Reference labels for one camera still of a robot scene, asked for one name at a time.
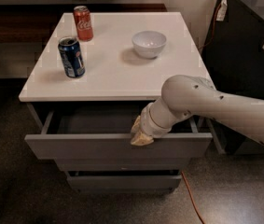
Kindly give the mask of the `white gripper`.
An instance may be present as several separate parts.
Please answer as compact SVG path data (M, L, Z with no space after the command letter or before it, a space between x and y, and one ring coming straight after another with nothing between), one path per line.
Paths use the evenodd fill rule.
M153 138L162 138L172 129L167 112L157 111L152 105L147 105L132 126L135 133L131 140L133 146L146 146L154 142Z

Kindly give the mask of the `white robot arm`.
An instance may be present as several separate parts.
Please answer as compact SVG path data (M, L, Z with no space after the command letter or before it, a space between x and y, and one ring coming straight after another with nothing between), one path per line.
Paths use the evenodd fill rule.
M264 146L264 100L224 93L202 77L176 75L162 85L132 126L131 144L146 146L193 116L213 119Z

